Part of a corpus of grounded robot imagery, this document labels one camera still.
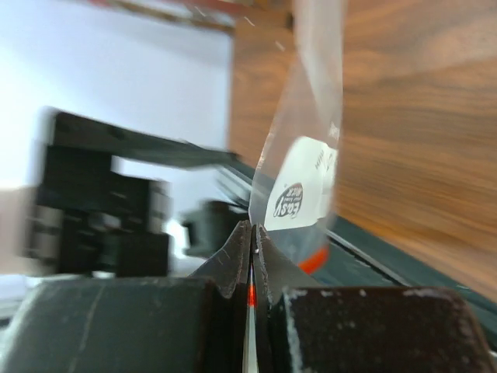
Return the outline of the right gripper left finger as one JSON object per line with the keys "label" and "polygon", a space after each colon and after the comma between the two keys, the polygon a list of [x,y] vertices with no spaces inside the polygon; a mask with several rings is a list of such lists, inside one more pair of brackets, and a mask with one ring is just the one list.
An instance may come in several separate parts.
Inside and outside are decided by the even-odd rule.
{"label": "right gripper left finger", "polygon": [[44,281],[1,345],[3,372],[243,372],[251,225],[187,277]]}

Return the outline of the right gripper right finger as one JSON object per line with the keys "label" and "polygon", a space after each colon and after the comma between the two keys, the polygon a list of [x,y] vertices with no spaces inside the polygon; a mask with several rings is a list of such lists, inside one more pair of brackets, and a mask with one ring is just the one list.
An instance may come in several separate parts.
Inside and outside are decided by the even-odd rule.
{"label": "right gripper right finger", "polygon": [[252,230],[261,372],[494,372],[474,313],[449,288],[326,287]]}

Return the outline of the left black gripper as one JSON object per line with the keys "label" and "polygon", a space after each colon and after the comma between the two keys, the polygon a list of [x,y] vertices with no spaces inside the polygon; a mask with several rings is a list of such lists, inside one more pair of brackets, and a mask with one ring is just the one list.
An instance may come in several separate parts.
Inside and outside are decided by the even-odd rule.
{"label": "left black gripper", "polygon": [[125,176],[113,159],[175,169],[230,166],[238,156],[52,109],[42,120],[40,181],[26,216],[23,255],[45,275],[164,277],[170,237],[163,180]]}

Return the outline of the clear zip top bag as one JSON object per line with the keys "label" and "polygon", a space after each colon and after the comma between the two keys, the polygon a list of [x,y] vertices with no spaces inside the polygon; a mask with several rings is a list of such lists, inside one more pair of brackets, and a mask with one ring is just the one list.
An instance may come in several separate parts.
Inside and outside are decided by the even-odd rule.
{"label": "clear zip top bag", "polygon": [[252,180],[252,283],[258,369],[273,371],[271,309],[304,278],[334,217],[342,123],[344,1],[296,1],[295,54]]}

